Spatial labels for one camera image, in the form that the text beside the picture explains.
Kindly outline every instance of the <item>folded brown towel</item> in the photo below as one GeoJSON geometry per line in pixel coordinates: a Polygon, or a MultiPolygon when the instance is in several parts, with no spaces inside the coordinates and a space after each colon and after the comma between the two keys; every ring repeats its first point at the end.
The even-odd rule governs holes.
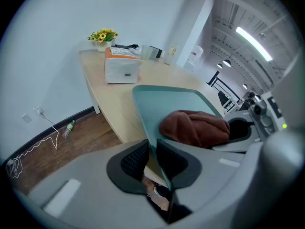
{"type": "Polygon", "coordinates": [[[164,136],[188,145],[210,148],[229,141],[230,126],[222,118],[202,111],[178,110],[159,125],[164,136]]]}

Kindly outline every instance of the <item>white cable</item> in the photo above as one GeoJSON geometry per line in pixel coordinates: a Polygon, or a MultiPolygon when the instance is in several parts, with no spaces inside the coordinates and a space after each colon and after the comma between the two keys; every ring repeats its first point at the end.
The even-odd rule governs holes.
{"type": "Polygon", "coordinates": [[[40,115],[41,118],[46,119],[47,121],[49,121],[49,122],[52,124],[52,128],[57,132],[56,139],[55,139],[55,144],[54,144],[54,142],[53,142],[52,137],[49,136],[48,138],[41,140],[41,141],[39,142],[38,145],[33,146],[33,147],[31,148],[31,150],[28,150],[25,154],[21,154],[21,155],[18,155],[16,158],[13,158],[13,160],[12,160],[13,163],[12,163],[12,165],[11,165],[12,168],[10,168],[10,172],[9,172],[9,173],[8,173],[7,167],[11,167],[11,166],[9,166],[8,164],[6,164],[6,166],[5,166],[6,172],[8,173],[8,175],[9,175],[10,177],[11,177],[12,172],[14,172],[15,175],[14,175],[12,178],[18,178],[19,175],[20,175],[20,174],[22,173],[22,171],[23,171],[22,162],[21,162],[21,157],[22,157],[22,156],[26,156],[27,153],[29,153],[29,152],[32,152],[33,149],[36,148],[36,147],[38,147],[42,142],[44,142],[44,141],[46,141],[46,140],[48,140],[48,139],[51,139],[51,140],[52,140],[53,146],[54,146],[55,149],[57,150],[57,138],[58,138],[59,132],[58,132],[58,130],[56,130],[56,129],[54,128],[53,125],[55,125],[55,124],[54,124],[51,120],[49,120],[48,118],[46,118],[46,117],[44,116],[43,113],[39,113],[39,115],[40,115]],[[17,174],[17,169],[18,169],[18,167],[19,167],[19,163],[20,163],[20,166],[21,166],[21,171],[17,174]]]}

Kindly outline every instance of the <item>table top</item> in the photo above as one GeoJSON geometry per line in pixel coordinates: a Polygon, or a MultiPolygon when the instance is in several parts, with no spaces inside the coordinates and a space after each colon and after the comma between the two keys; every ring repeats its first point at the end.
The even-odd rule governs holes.
{"type": "Polygon", "coordinates": [[[146,139],[132,89],[136,85],[162,85],[199,91],[224,116],[215,89],[179,66],[166,65],[162,60],[143,60],[137,84],[107,84],[104,73],[104,53],[80,51],[80,61],[94,98],[109,125],[123,143],[146,139]]]}

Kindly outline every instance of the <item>white ceiling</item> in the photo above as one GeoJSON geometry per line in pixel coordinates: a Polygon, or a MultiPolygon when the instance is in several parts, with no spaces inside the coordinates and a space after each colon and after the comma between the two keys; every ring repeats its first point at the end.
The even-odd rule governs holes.
{"type": "Polygon", "coordinates": [[[215,0],[211,53],[229,59],[245,83],[268,91],[283,76],[300,46],[293,21],[279,0],[215,0]],[[240,26],[269,52],[267,62],[236,33],[240,26]]]}

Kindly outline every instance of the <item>white and orange package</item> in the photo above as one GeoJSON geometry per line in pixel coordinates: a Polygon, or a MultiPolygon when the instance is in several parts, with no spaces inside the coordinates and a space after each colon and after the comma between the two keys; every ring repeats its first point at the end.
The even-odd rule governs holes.
{"type": "Polygon", "coordinates": [[[107,83],[137,83],[141,64],[127,49],[106,48],[105,80],[107,83]]]}

